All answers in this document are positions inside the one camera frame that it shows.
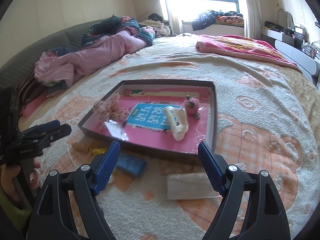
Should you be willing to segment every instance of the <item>pillow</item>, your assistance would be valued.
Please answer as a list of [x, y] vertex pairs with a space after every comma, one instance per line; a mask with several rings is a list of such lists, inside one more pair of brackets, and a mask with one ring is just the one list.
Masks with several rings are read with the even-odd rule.
[[17, 86], [20, 106], [24, 106], [25, 104], [38, 98], [46, 89], [46, 86], [38, 83], [38, 81], [35, 79], [34, 70], [31, 71], [29, 75], [20, 83], [20, 85]]

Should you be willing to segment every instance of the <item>pink board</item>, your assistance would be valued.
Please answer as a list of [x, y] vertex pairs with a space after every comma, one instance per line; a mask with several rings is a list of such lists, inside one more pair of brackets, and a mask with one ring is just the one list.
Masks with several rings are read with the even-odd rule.
[[[181, 141], [176, 141], [171, 131], [156, 130], [145, 127], [139, 127], [139, 124], [127, 124], [123, 130], [130, 143], [143, 145], [163, 150], [197, 154], [197, 148], [201, 141], [206, 137], [208, 115], [210, 106], [208, 100], [208, 88], [190, 87], [190, 88], [165, 88], [158, 90], [129, 90], [122, 92], [119, 102], [120, 107], [125, 107], [132, 111], [138, 103], [176, 105], [183, 107], [186, 99], [185, 95], [190, 95], [199, 99], [200, 119], [196, 120], [194, 116], [188, 115], [189, 130]], [[111, 136], [107, 129], [100, 131], [99, 122], [96, 122], [91, 131]]]

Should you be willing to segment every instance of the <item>tray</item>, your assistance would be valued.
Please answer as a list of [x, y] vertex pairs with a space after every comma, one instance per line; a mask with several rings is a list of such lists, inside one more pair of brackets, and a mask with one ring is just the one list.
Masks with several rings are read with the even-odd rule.
[[[116, 139], [121, 149], [169, 161], [200, 165], [198, 144], [205, 140], [214, 149], [217, 131], [215, 86], [209, 81], [195, 80], [126, 80], [121, 81], [101, 100], [110, 101], [120, 95], [119, 107], [129, 110], [124, 136], [112, 136], [101, 128], [99, 117], [91, 109], [79, 122], [83, 133], [95, 140], [110, 143]], [[183, 107], [186, 95], [199, 99], [200, 119], [188, 115], [189, 130], [176, 141], [165, 122], [162, 108]]]

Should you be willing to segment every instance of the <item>white curtain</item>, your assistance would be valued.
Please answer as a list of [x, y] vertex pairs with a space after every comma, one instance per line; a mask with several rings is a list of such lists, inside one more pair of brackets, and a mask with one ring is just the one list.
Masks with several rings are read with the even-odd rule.
[[244, 35], [261, 39], [261, 8], [259, 0], [239, 0], [240, 12], [244, 16]]
[[178, 9], [176, 3], [173, 0], [165, 0], [169, 23], [174, 34], [181, 34], [182, 31], [182, 21], [178, 17]]

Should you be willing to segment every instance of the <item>pink comforter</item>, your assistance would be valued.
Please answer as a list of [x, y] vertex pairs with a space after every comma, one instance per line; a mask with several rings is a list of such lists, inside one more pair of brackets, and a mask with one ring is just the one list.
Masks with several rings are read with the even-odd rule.
[[125, 29], [115, 35], [104, 36], [91, 46], [61, 57], [45, 51], [36, 62], [35, 78], [40, 82], [65, 80], [67, 86], [71, 87], [85, 75], [147, 45], [146, 41], [132, 35], [134, 35], [132, 30]]
[[200, 52], [216, 53], [245, 59], [260, 60], [301, 70], [294, 63], [286, 60], [269, 43], [241, 36], [198, 35], [196, 47]]

